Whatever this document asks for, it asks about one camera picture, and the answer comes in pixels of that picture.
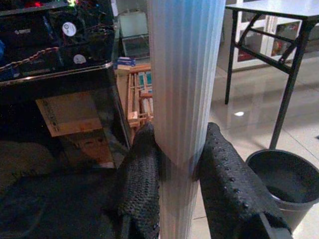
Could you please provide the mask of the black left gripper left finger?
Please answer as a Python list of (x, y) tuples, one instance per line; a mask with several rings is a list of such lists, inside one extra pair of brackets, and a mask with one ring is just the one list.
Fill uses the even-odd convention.
[(158, 239), (159, 160), (150, 122), (136, 132), (132, 147), (118, 170), (118, 183), (120, 239)]

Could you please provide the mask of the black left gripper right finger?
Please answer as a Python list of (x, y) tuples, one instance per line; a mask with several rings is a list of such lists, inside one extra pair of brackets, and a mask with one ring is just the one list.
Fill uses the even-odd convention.
[(212, 122), (198, 176), (211, 239), (292, 239), (266, 186)]

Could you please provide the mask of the light blue handled broom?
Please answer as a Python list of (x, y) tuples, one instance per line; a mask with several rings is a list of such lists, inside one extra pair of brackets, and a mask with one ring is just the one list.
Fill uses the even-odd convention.
[(160, 239), (189, 239), (226, 0), (148, 0)]

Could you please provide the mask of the black plastic waste bin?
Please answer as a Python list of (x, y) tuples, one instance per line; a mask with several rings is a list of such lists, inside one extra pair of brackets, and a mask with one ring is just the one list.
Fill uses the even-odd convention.
[(319, 203), (319, 169), (306, 159), (268, 149), (251, 154), (246, 164), (267, 187), (292, 231)]

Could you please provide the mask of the brown wooden slat rack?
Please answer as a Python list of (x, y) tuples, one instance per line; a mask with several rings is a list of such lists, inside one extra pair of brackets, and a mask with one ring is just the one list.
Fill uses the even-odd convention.
[(150, 64), (118, 65), (116, 77), (120, 100), (129, 127), (136, 131), (154, 118)]

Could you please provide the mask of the brown cardboard box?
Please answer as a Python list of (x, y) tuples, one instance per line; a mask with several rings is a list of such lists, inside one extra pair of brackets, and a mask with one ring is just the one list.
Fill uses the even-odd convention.
[(35, 102), (51, 136), (61, 142), (68, 165), (115, 168), (91, 93), (73, 93)]

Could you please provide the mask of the dark cloth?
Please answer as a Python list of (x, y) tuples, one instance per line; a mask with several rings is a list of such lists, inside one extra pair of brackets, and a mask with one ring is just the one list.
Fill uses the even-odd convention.
[(111, 168), (60, 168), (38, 143), (0, 141), (0, 239), (115, 239)]

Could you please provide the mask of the small blue box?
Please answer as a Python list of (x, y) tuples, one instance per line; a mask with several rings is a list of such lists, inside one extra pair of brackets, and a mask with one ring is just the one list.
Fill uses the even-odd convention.
[(116, 62), (116, 66), (128, 66), (128, 67), (134, 67), (136, 65), (136, 60), (134, 58), (130, 57), (119, 57)]

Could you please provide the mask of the grey storage case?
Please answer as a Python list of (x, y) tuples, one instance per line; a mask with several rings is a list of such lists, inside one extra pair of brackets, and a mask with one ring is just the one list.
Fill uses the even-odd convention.
[(124, 55), (134, 59), (150, 56), (147, 16), (142, 11), (125, 12), (119, 16)]

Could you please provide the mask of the black glass cabinet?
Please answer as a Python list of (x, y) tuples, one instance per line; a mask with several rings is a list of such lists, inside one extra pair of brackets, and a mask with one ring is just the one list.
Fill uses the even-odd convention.
[(46, 126), (36, 100), (91, 93), (118, 168), (130, 143), (115, 35), (111, 0), (0, 0), (0, 106), (32, 102)]

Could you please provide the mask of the white shelf unit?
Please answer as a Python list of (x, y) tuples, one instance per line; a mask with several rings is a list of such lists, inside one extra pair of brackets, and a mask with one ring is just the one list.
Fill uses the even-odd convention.
[[(236, 41), (240, 40), (244, 30), (249, 25), (254, 15), (254, 13), (250, 12), (238, 13), (235, 37)], [(297, 19), (262, 15), (252, 27), (259, 31), (264, 31), (294, 40), (299, 35), (301, 24), (302, 21)], [(279, 60), (285, 50), (290, 46), (289, 42), (285, 42), (267, 35), (262, 35), (254, 31), (248, 31), (244, 40), (242, 41), (242, 44), (251, 51), (264, 54), (274, 60)], [(310, 32), (305, 52), (319, 55), (319, 22)], [(239, 50), (237, 48), (234, 50), (233, 70), (259, 67), (262, 65), (264, 65), (264, 63), (261, 60), (258, 60), (243, 50)]]

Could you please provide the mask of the black legged folding table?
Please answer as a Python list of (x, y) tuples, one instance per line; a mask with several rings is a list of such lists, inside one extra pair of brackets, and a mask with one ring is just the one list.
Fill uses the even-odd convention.
[[(276, 149), (281, 129), (288, 110), (290, 99), (295, 88), (295, 82), (300, 70), (309, 35), (312, 29), (319, 24), (319, 0), (258, 0), (251, 2), (228, 4), (225, 7), (232, 11), (232, 30), (230, 38), (229, 62), (227, 68), (227, 82), (225, 91), (225, 104), (228, 104), (231, 89), (233, 58), (235, 49), (242, 50), (252, 57), (286, 73), (287, 84), (282, 96), (282, 101), (274, 127), (270, 149)], [(254, 13), (254, 17), (248, 23), (239, 40), (236, 40), (237, 21), (239, 12)], [(299, 35), (295, 39), (279, 36), (274, 33), (254, 29), (254, 23), (262, 16), (291, 18), (301, 21)], [(272, 59), (262, 53), (257, 53), (243, 45), (248, 32), (256, 32), (268, 37), (279, 39), (290, 44), (279, 60)]]

